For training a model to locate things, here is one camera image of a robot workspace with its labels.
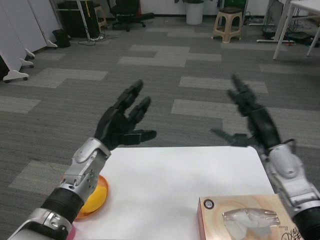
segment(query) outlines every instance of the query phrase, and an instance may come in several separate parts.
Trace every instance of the pink object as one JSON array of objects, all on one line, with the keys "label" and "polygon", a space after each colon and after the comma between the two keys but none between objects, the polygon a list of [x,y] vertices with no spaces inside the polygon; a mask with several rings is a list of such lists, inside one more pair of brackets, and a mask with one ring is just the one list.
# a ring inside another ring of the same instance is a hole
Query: pink object
[{"label": "pink object", "polygon": [[71,226],[71,232],[69,233],[68,237],[66,238],[66,240],[73,240],[75,238],[76,235],[76,228],[75,226],[72,224]]}]

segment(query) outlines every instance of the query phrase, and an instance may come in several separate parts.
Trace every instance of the white flower pot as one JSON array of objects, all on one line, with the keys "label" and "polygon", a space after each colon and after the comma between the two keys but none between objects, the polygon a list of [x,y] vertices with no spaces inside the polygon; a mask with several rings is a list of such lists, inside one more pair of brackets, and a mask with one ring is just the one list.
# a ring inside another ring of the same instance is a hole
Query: white flower pot
[{"label": "white flower pot", "polygon": [[186,3],[186,23],[198,25],[202,23],[205,3]]}]

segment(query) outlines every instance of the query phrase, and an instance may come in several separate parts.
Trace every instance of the potted plant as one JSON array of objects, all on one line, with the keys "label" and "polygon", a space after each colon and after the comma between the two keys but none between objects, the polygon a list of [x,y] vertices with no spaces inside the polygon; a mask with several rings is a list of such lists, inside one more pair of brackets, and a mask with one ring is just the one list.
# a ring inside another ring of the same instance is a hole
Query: potted plant
[{"label": "potted plant", "polygon": [[182,0],[186,3],[186,23],[190,25],[198,25],[202,23],[204,14],[204,0]]}]

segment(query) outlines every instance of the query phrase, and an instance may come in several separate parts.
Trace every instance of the image of transparent object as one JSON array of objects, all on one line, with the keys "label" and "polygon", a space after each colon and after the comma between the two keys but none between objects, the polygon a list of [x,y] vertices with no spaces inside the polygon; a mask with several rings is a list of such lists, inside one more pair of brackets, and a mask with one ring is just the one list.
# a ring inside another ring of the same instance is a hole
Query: image of transparent object
[{"label": "image of transparent object", "polygon": [[260,208],[236,209],[224,212],[222,217],[233,240],[245,240],[248,230],[260,238],[265,238],[271,234],[271,227],[280,225],[280,220],[274,211]]}]

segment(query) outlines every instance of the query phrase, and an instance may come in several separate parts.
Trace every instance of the power strip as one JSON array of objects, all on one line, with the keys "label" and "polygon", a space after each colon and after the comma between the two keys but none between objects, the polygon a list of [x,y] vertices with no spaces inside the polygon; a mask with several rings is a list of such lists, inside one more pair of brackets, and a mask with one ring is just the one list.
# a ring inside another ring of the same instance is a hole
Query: power strip
[{"label": "power strip", "polygon": [[96,41],[103,40],[103,39],[105,39],[104,36],[98,36],[97,38],[91,38],[90,40],[91,40],[92,42],[96,42]]}]

